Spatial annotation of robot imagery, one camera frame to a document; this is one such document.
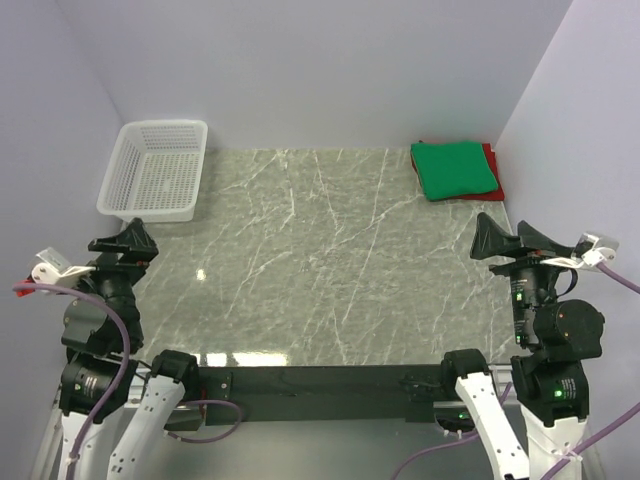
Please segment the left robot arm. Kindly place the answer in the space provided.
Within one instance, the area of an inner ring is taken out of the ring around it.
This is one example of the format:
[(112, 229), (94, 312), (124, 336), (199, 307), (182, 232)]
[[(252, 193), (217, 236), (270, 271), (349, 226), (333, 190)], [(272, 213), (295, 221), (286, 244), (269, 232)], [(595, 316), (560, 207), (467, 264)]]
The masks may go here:
[(194, 356), (165, 350), (143, 379), (140, 404), (123, 431), (123, 418), (144, 335), (133, 288), (158, 255), (142, 219), (116, 235), (92, 240), (96, 258), (74, 266), (52, 248), (39, 252), (27, 280), (69, 295), (62, 344), (62, 479), (140, 479), (163, 427), (180, 402), (198, 397)]

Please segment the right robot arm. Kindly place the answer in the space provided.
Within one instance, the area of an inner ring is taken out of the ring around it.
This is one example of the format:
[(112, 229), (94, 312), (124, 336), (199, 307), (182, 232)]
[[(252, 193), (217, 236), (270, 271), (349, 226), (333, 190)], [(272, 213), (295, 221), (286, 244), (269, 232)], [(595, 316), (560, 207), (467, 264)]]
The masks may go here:
[(540, 479), (562, 459), (572, 464), (568, 477), (580, 478), (581, 460), (574, 449), (589, 416), (582, 363), (601, 356), (605, 320), (586, 301), (563, 300), (555, 285), (561, 273), (593, 270), (613, 258), (617, 248), (617, 242), (594, 233), (583, 234), (573, 247), (564, 246), (525, 221), (511, 235), (488, 214), (478, 214), (471, 258), (508, 260), (489, 270), (510, 281), (515, 340), (527, 352), (511, 360), (527, 442), (516, 437), (479, 351), (446, 353), (438, 378), (444, 395), (464, 403), (494, 478)]

